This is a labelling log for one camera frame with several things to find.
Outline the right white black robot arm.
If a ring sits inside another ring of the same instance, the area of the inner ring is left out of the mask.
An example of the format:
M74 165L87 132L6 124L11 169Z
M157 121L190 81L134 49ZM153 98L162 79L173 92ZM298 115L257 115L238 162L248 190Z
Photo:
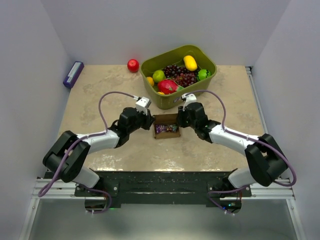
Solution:
M193 102L186 107L178 107L177 123L181 128L190 127L203 141L218 144L234 150L246 157L248 167L231 171L216 187L227 196L235 196L242 187L258 183L268 187L289 168L284 154L275 139L265 133L262 136L231 131L222 123L208 119L204 107Z

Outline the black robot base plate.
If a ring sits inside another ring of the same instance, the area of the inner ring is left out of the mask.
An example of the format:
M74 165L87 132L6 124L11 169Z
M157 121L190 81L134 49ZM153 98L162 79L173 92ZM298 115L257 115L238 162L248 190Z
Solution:
M94 171L81 176L75 170L47 171L47 181L38 192L43 197L56 183L73 184L74 195L84 197L87 211L96 214L124 204L205 205L231 210L242 206L242 198L252 195L249 184L239 189L229 182L227 171Z

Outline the purple candy bar wrapper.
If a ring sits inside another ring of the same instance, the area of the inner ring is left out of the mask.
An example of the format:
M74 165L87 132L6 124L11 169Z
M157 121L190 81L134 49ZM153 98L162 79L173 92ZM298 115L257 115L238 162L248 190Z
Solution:
M156 124L155 132L156 134L160 133L175 133L178 130L178 126L176 124Z

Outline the brown cardboard paper box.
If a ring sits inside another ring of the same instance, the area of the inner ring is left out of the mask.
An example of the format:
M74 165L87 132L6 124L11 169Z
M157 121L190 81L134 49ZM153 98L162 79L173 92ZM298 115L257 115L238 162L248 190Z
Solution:
M177 113L158 114L154 117L153 135L156 140L179 138L181 136L177 122Z

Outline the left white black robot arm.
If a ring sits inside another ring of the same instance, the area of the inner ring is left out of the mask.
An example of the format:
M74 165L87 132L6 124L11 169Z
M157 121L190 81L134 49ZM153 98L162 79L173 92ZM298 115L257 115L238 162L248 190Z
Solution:
M51 187L57 180L74 182L86 186L86 191L92 196L99 196L104 184L95 171L84 166L87 156L121 147L129 140L131 133L138 129L149 130L155 120L149 109L143 112L126 107L107 131L91 134L75 134L70 130L63 132L42 161L54 173L48 186Z

